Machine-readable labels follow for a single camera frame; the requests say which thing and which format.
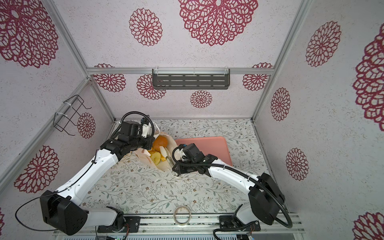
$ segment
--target orange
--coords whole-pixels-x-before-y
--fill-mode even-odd
[[[152,147],[156,151],[160,152],[160,146],[167,147],[167,145],[168,145],[168,140],[163,136],[158,136],[156,140],[153,142]]]

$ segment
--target red flower pattern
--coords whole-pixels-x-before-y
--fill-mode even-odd
[[[364,215],[359,215],[359,218],[353,223],[354,240],[384,239],[384,216],[381,213],[366,212]]]
[[[212,95],[207,91],[199,90],[192,93],[191,103],[194,107],[205,108],[209,106],[211,102],[212,102]]]
[[[157,44],[163,29],[156,15],[148,9],[137,9],[131,15],[129,28],[133,37],[144,46]]]
[[[1,212],[1,208],[0,208],[0,236],[1,236],[1,230],[3,229],[3,226],[4,226],[4,214],[2,214]]]
[[[285,160],[289,174],[296,180],[303,180],[308,174],[308,160],[304,153],[297,148],[292,148]]]
[[[364,109],[364,117],[373,119],[384,131],[384,24],[375,40],[364,49],[364,57],[356,66],[356,104]]]
[[[98,64],[96,68],[114,68],[109,64]],[[125,88],[125,78],[123,74],[94,74],[97,84],[110,92],[120,92]]]
[[[272,68],[270,63],[259,63],[253,66],[253,68]],[[251,91],[257,91],[264,88],[266,81],[268,80],[267,74],[246,74],[243,76],[243,85],[246,89]]]
[[[58,35],[39,0],[2,0],[0,52],[5,60],[23,67],[49,65],[55,58]]]
[[[257,0],[179,0],[184,28],[200,43],[233,41],[252,21]]]
[[[49,146],[43,146],[13,185],[21,192],[37,193],[55,179],[58,168],[57,153]]]
[[[308,43],[306,58],[309,65],[317,67],[326,63],[340,42],[340,25],[330,21],[321,26]]]
[[[276,121],[286,118],[289,108],[291,107],[291,99],[289,92],[285,88],[279,88],[273,94],[271,101],[271,113]]]
[[[83,138],[90,138],[95,133],[96,123],[93,116],[83,113],[77,120],[77,130]]]
[[[166,90],[156,90],[153,88],[151,74],[140,76],[137,80],[136,87],[141,95],[152,100],[164,97],[167,92]]]

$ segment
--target red wire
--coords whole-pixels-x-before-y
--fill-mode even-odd
[[[253,227],[253,230],[252,230],[252,226],[253,224],[251,225],[251,232],[250,232],[251,236],[252,236],[252,232],[255,230],[255,227]]]
[[[125,226],[127,226],[127,234],[125,235],[125,238],[127,238],[127,237],[128,237],[129,229],[130,229],[131,227],[129,226],[129,224],[126,224]]]

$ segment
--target black motor joint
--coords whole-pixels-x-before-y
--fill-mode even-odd
[[[193,143],[189,144],[188,146],[185,144],[180,144],[178,148],[182,149],[186,155],[186,157],[184,157],[183,159],[178,160],[178,162],[181,163],[212,163],[214,160],[217,159],[216,156],[213,156],[211,154],[205,156]],[[178,175],[197,171],[200,174],[205,174],[211,177],[208,168],[209,166],[182,166],[180,164],[175,164],[172,170]]]
[[[122,122],[120,131],[103,143],[100,149],[107,149],[111,151],[112,154],[116,154],[119,161],[126,154],[138,148],[150,150],[155,141],[155,137],[141,136],[142,126],[147,123],[149,123],[149,121],[145,118],[141,120],[141,123],[134,121]]]

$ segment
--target cable tie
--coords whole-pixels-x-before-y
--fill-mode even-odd
[[[68,115],[64,114],[64,113],[56,113],[56,114],[61,114],[61,115],[64,115],[66,117],[68,117]]]

